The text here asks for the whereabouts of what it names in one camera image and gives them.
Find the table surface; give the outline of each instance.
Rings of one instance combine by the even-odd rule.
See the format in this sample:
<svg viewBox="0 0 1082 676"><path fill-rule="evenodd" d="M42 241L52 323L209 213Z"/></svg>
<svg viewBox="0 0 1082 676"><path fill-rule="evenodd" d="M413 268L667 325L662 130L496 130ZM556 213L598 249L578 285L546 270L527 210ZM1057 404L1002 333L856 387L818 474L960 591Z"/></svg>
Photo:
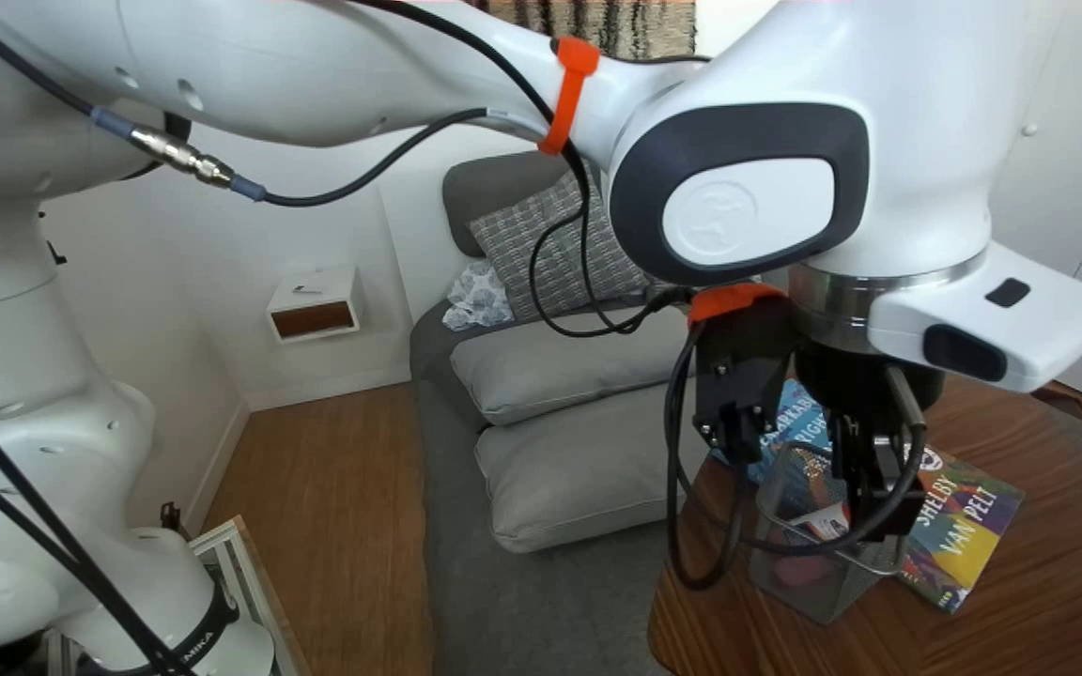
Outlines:
<svg viewBox="0 0 1082 676"><path fill-rule="evenodd" d="M1048 404L977 383L945 383L929 413L930 445L977 460L1024 492L972 598L945 616L903 583L864 593L821 628L762 593L739 561L714 591L662 576L651 649L667 672L1082 672L1082 424ZM730 482L697 474L706 504ZM690 563L706 563L714 528L679 516Z"/></svg>

